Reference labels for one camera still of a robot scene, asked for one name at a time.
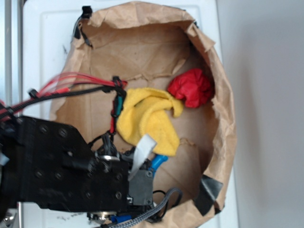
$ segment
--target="red wire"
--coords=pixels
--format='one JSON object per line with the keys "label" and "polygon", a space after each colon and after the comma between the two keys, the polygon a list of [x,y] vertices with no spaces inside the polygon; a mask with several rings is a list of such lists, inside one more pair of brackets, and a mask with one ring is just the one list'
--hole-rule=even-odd
{"label": "red wire", "polygon": [[[62,83],[57,85],[57,87],[53,87],[53,88],[49,88],[52,84],[54,83],[59,83],[61,81],[64,81],[66,79],[74,79],[73,82],[69,82],[69,83]],[[106,81],[97,77],[94,77],[92,75],[86,74],[86,73],[80,73],[80,72],[63,72],[59,75],[54,76],[44,87],[42,87],[42,89],[37,93],[38,97],[42,97],[42,96],[47,96],[47,95],[51,95],[51,94],[55,94],[55,93],[65,93],[69,90],[68,86],[73,86],[73,85],[78,85],[78,84],[95,84],[95,85],[106,85],[106,86],[115,86],[115,83],[113,81]],[[127,86],[128,82],[127,81],[122,81],[122,87],[124,88],[125,86]],[[19,106],[23,103],[26,103],[28,101],[32,100],[26,100],[23,101],[19,104],[16,104],[14,106],[12,106],[12,108]],[[0,114],[6,112],[6,109],[3,108],[0,110]]]}

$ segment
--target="screw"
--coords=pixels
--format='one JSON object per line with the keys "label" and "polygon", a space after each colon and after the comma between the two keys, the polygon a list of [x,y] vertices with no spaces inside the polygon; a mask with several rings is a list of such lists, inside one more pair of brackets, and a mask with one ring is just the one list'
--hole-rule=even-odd
{"label": "screw", "polygon": [[48,127],[44,124],[40,125],[39,129],[40,129],[40,132],[43,134],[46,134],[48,132]]}
{"label": "screw", "polygon": [[153,177],[153,173],[151,171],[147,171],[146,172],[146,176],[149,177],[149,178],[151,178],[151,177]]}
{"label": "screw", "polygon": [[115,194],[116,199],[121,200],[122,199],[122,194],[120,191],[116,192]]}
{"label": "screw", "polygon": [[86,196],[88,199],[90,199],[90,198],[91,198],[91,193],[90,193],[90,192],[87,192],[87,193],[85,194],[85,196]]}
{"label": "screw", "polygon": [[9,227],[13,222],[14,222],[15,217],[7,212],[5,218],[3,219],[3,223],[5,224],[6,227]]}
{"label": "screw", "polygon": [[122,176],[121,173],[118,173],[118,174],[116,175],[116,180],[120,181],[122,178],[123,178],[123,176]]}
{"label": "screw", "polygon": [[60,172],[56,172],[56,173],[55,173],[55,177],[56,177],[58,180],[62,180],[63,175],[62,175]]}
{"label": "screw", "polygon": [[35,172],[35,176],[38,177],[38,178],[41,178],[43,176],[43,172],[38,170]]}
{"label": "screw", "polygon": [[66,138],[66,137],[67,137],[67,131],[66,131],[66,129],[60,128],[60,129],[59,129],[59,135],[60,135],[62,138]]}
{"label": "screw", "polygon": [[148,205],[150,205],[150,204],[152,204],[152,199],[151,198],[146,199],[146,202],[147,202]]}

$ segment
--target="white surface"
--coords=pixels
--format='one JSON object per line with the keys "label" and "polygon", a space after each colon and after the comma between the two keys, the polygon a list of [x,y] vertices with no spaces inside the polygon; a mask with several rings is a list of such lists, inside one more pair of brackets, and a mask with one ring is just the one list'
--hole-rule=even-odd
{"label": "white surface", "polygon": [[241,228],[304,227],[304,1],[218,0]]}
{"label": "white surface", "polygon": [[[98,10],[127,2],[125,0],[28,0],[23,18],[23,98],[29,88],[39,89],[52,76],[61,72],[70,49],[72,31],[82,6]],[[215,0],[152,0],[187,10],[198,26],[216,41],[215,48],[221,58],[219,24]],[[34,106],[24,114],[48,118],[49,103]],[[202,228],[238,228],[236,191],[233,175],[230,180],[226,207],[222,213]],[[24,228],[88,227],[85,215],[71,217],[66,213],[40,210],[33,204],[24,205]]]}

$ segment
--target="black electrical tape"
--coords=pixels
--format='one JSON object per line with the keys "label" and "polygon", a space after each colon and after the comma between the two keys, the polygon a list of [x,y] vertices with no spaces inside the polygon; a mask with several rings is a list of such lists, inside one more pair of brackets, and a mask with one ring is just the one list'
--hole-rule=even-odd
{"label": "black electrical tape", "polygon": [[205,216],[210,211],[222,187],[223,183],[203,175],[199,183],[199,194],[194,199],[194,204],[202,216]]}

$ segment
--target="cable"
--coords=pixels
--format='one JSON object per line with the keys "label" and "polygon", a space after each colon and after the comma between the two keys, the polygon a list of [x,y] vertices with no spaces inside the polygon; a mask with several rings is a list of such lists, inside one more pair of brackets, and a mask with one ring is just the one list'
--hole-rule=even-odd
{"label": "cable", "polygon": [[78,96],[78,95],[93,93],[93,92],[96,92],[99,90],[102,90],[105,93],[108,93],[111,90],[115,90],[115,88],[109,87],[109,86],[99,86],[99,87],[86,89],[86,90],[73,91],[73,92],[67,92],[67,93],[61,93],[61,94],[52,94],[52,95],[48,95],[48,96],[38,97],[36,99],[30,99],[23,103],[10,107],[9,111],[7,110],[7,108],[4,109],[4,112],[2,112],[2,113],[0,112],[0,120],[6,116],[9,116],[11,114],[11,112],[16,113],[29,105],[33,105],[33,104],[36,104],[36,103],[39,103],[42,101],[46,101],[46,100],[50,100],[50,99],[57,99],[57,98],[62,98],[62,97],[68,97],[68,96]]}
{"label": "cable", "polygon": [[117,224],[114,226],[111,226],[111,228],[129,228],[132,226],[135,226],[136,224],[144,221],[145,219],[151,217],[152,215],[154,215],[155,213],[159,212],[168,202],[170,196],[174,193],[174,192],[178,192],[179,195],[182,195],[182,191],[178,188],[171,188],[165,195],[165,197],[163,198],[163,200],[153,209],[146,211],[145,213],[139,215],[138,217],[122,223],[122,224]]}

